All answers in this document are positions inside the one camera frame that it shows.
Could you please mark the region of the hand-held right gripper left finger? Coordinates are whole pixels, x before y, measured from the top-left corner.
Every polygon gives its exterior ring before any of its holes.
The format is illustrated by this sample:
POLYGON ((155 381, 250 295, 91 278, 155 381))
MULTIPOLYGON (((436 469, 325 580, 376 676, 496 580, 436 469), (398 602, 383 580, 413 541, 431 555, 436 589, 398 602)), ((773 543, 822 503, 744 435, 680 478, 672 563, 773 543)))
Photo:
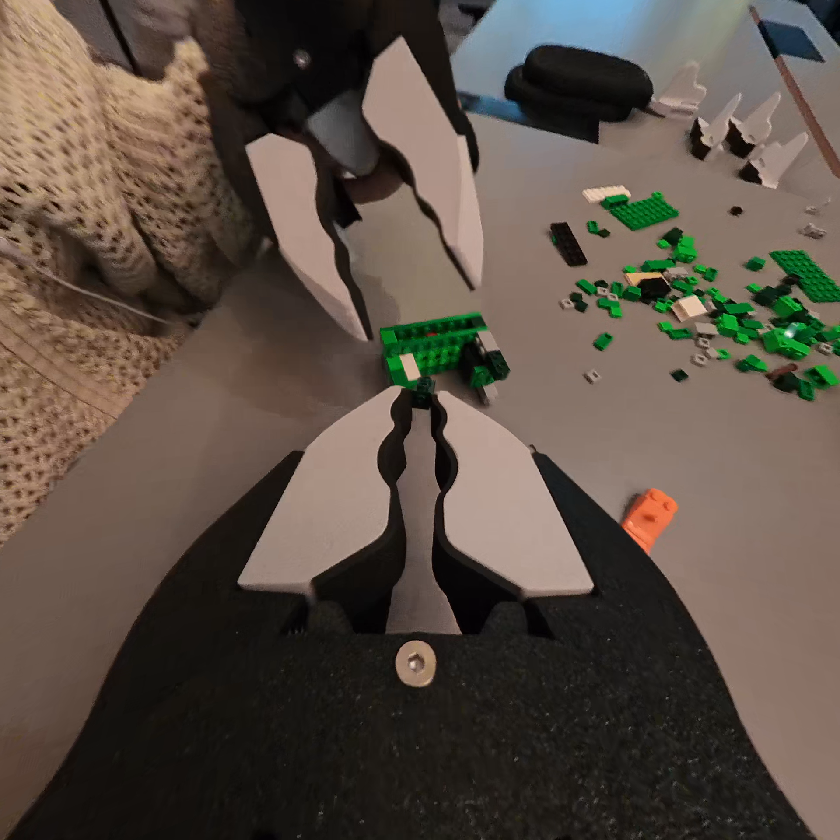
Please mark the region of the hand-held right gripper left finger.
POLYGON ((383 634, 406 562, 397 482, 412 392, 394 385, 301 453, 240 576, 245 591, 335 602, 353 630, 383 634))

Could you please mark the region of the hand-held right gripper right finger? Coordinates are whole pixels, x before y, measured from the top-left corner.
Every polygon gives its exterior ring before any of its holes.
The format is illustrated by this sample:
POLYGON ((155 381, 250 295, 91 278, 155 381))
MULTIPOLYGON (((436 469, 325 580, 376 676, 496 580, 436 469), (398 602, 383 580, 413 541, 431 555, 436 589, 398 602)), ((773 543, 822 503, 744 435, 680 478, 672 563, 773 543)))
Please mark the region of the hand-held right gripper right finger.
POLYGON ((430 406, 432 567, 463 635, 501 603, 592 595, 593 579, 531 449, 450 392, 430 406))

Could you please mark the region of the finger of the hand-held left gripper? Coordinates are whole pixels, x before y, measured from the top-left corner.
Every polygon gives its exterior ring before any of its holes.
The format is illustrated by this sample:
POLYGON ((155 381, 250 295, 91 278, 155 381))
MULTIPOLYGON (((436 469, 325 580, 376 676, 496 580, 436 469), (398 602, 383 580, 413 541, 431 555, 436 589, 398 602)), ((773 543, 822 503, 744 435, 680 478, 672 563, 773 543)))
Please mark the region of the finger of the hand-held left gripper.
POLYGON ((280 254, 322 310, 353 339, 372 340, 350 255, 337 235, 329 170, 306 143, 268 133, 246 145, 280 254))
POLYGON ((465 283, 479 288, 485 245, 469 144, 403 36, 374 58, 362 114, 376 138, 406 164, 416 200, 431 214, 465 283))

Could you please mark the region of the green lego build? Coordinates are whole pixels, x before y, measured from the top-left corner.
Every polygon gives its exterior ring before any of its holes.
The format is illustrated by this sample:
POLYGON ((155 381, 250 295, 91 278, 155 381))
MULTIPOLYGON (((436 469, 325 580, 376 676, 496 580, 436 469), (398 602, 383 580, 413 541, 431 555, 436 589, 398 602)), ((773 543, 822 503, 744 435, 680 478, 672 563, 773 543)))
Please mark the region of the green lego build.
POLYGON ((480 401, 498 398, 510 367, 479 312, 381 328, 382 361, 389 382, 413 393, 421 376, 456 372, 480 401))

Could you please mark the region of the pile of lego pieces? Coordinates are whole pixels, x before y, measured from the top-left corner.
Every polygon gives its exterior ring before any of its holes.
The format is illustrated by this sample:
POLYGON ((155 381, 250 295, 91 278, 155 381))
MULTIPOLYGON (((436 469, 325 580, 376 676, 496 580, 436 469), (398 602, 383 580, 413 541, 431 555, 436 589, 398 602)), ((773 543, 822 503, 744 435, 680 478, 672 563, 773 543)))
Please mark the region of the pile of lego pieces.
POLYGON ((695 239, 679 227, 661 235, 657 259, 625 266, 622 279, 579 279, 559 300, 562 311, 598 309, 610 319, 624 316, 623 305, 636 303, 656 313, 658 332, 675 342, 691 342, 689 362, 732 362, 736 371, 759 374, 774 390, 813 403, 818 394, 838 390, 838 320, 825 320, 799 287, 770 257, 753 256, 743 268, 758 274, 781 272, 775 282, 750 282, 736 299, 716 286, 714 266, 698 260, 695 239))

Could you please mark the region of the person's left forearm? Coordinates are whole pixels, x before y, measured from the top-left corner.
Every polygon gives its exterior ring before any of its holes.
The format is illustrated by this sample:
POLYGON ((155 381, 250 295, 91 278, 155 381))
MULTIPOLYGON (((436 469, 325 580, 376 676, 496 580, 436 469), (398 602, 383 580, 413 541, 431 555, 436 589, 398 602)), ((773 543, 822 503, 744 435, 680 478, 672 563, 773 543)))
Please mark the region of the person's left forearm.
POLYGON ((188 35, 161 80, 136 77, 97 63, 51 2, 2 2, 3 200, 120 293, 167 277, 214 307, 259 235, 215 144, 212 69, 188 35))

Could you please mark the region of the black lego plate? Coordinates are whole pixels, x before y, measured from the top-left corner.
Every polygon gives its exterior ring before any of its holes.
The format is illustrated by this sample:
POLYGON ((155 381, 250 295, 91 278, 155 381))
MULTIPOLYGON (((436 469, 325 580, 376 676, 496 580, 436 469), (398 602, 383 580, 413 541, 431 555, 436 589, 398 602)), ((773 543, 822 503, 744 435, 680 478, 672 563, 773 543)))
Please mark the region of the black lego plate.
POLYGON ((568 223, 551 223, 549 235, 554 247, 567 266, 577 268, 588 265, 588 259, 568 223))

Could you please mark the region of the green lego plate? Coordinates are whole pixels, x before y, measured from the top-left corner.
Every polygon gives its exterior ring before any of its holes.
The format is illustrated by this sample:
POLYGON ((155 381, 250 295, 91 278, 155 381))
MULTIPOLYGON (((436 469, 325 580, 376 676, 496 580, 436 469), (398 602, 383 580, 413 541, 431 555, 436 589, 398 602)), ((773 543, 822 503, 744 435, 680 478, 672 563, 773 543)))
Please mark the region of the green lego plate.
POLYGON ((810 302, 839 302, 838 283, 806 251, 776 249, 770 252, 770 257, 786 276, 798 278, 799 287, 810 302))
POLYGON ((633 201, 626 193, 607 196, 601 206, 630 230, 637 231, 668 222, 679 216, 679 211, 668 203, 661 192, 633 201))

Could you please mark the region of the person's left hand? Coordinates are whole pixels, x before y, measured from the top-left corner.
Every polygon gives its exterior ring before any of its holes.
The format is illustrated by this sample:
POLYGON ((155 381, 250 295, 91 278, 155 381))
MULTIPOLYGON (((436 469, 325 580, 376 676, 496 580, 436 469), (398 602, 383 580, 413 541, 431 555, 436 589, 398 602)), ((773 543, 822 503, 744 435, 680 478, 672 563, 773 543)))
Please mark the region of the person's left hand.
POLYGON ((343 174, 339 176, 339 181, 356 206, 383 201, 404 185, 399 165, 385 156, 379 159, 371 173, 354 176, 343 174))

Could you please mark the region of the orange brick separator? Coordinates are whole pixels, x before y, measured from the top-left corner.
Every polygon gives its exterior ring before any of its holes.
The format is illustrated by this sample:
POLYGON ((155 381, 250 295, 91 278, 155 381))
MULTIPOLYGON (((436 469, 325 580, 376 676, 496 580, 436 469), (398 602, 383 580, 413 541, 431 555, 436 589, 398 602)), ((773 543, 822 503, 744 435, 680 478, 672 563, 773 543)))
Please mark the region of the orange brick separator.
POLYGON ((642 551, 650 554, 678 509, 674 498, 662 490, 649 488, 633 499, 622 521, 623 530, 642 551))

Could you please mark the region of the black oval zip case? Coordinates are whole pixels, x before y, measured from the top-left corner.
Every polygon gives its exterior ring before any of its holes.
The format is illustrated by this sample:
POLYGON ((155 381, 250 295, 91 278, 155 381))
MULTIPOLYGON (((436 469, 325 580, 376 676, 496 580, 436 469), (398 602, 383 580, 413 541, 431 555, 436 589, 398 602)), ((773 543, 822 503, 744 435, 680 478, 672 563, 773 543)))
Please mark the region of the black oval zip case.
POLYGON ((569 114, 619 123, 648 107, 654 85, 630 60, 589 49, 539 45, 509 70, 504 93, 545 119, 569 114))

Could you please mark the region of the person's cream knit sweater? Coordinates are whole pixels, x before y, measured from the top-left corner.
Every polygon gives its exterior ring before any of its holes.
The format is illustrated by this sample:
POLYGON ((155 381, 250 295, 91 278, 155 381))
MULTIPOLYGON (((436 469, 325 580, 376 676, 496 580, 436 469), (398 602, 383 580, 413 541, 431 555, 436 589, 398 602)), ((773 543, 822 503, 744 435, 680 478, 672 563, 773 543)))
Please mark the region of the person's cream knit sweater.
POLYGON ((1 543, 120 417, 190 329, 2 260, 1 543))

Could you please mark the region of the dark rectangular pad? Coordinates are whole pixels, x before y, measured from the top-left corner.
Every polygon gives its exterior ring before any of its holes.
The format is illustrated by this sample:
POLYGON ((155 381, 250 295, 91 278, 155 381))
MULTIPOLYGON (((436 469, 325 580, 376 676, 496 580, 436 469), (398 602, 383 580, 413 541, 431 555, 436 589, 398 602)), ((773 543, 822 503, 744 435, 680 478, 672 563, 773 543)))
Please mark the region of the dark rectangular pad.
POLYGON ((816 63, 825 59, 803 28, 762 18, 759 31, 773 59, 788 56, 816 63))

